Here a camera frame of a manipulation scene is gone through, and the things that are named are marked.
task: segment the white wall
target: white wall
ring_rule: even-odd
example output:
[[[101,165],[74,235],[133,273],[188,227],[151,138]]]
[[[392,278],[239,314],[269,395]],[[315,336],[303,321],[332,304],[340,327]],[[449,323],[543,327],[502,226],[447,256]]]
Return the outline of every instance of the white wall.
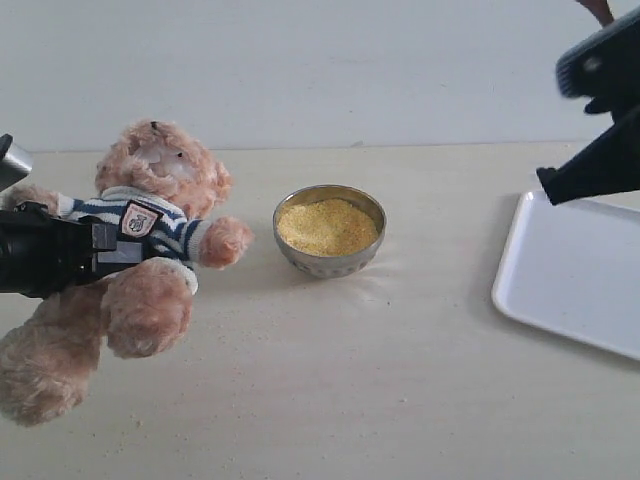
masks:
[[[637,3],[612,0],[617,14]],[[213,148],[591,138],[557,57],[574,0],[3,2],[0,130],[104,149],[143,116]]]

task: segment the teddy bear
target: teddy bear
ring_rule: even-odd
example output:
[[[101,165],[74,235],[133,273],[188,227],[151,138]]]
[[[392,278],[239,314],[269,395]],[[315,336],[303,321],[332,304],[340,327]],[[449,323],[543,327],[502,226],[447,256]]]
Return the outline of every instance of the teddy bear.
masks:
[[[208,219],[228,199],[231,175],[174,123],[145,119],[125,128],[98,163],[94,184],[97,196],[88,200],[37,185],[17,185],[4,197],[7,210],[30,201],[62,219],[116,224],[153,250],[137,265],[46,297],[0,340],[0,414],[24,427],[84,402],[105,337],[122,359],[175,345],[189,325],[196,266],[233,265],[255,238],[234,217]]]

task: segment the shirt patch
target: shirt patch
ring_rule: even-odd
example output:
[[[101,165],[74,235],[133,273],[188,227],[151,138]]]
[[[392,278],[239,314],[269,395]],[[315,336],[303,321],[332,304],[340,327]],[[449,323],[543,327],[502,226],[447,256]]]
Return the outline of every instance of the shirt patch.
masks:
[[[151,232],[160,218],[162,212],[131,200],[122,214],[120,231],[129,237],[142,238]]]

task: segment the bowl rim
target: bowl rim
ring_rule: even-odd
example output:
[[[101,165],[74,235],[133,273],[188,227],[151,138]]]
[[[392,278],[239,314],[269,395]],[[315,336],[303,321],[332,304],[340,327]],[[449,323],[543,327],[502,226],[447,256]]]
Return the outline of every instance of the bowl rim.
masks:
[[[293,197],[300,195],[301,193],[304,193],[306,191],[309,190],[320,190],[320,189],[325,189],[325,188],[343,188],[345,190],[351,190],[352,192],[357,193],[358,195],[362,195],[363,197],[366,197],[371,203],[373,203],[373,205],[380,211],[380,216],[382,217],[382,227],[380,228],[380,232],[378,234],[378,237],[376,238],[376,240],[367,245],[366,247],[358,250],[357,252],[353,252],[350,253],[349,255],[340,255],[340,256],[336,256],[336,255],[331,255],[331,256],[324,256],[324,255],[313,255],[311,253],[307,253],[307,252],[303,252],[302,250],[298,250],[297,248],[295,248],[292,245],[289,245],[284,238],[282,238],[282,235],[280,235],[280,232],[278,231],[278,225],[277,225],[277,221],[276,221],[276,217],[278,215],[278,212],[280,212],[282,210],[282,207],[284,206],[284,204],[291,200]],[[276,237],[276,240],[278,240],[279,242],[282,242],[284,245],[287,246],[287,248],[290,248],[291,250],[295,251],[296,253],[300,254],[300,255],[305,255],[309,258],[313,258],[313,259],[317,259],[317,260],[328,260],[328,259],[335,259],[335,258],[345,258],[348,259],[350,257],[355,257],[356,255],[361,254],[362,252],[364,252],[365,250],[368,250],[370,248],[375,247],[376,249],[378,249],[380,247],[380,244],[382,242],[382,240],[384,239],[385,236],[385,232],[387,229],[387,213],[385,212],[384,208],[382,207],[382,205],[380,204],[380,202],[378,200],[376,200],[372,195],[368,194],[367,192],[365,192],[364,190],[360,190],[356,187],[351,187],[349,185],[341,185],[338,183],[321,183],[318,185],[310,185],[308,187],[303,187],[300,188],[290,194],[288,194],[287,196],[285,196],[282,200],[280,200],[280,202],[278,202],[278,205],[276,205],[276,208],[273,211],[273,215],[271,217],[271,222],[272,222],[272,227],[273,227],[273,233]]]

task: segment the teddy bear head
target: teddy bear head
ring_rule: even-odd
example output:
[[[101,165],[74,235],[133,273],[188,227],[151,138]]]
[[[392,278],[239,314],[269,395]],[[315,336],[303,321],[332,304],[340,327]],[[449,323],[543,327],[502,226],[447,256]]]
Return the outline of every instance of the teddy bear head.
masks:
[[[97,165],[98,193],[133,187],[205,217],[224,203],[232,178],[211,151],[173,123],[140,120],[127,127]]]

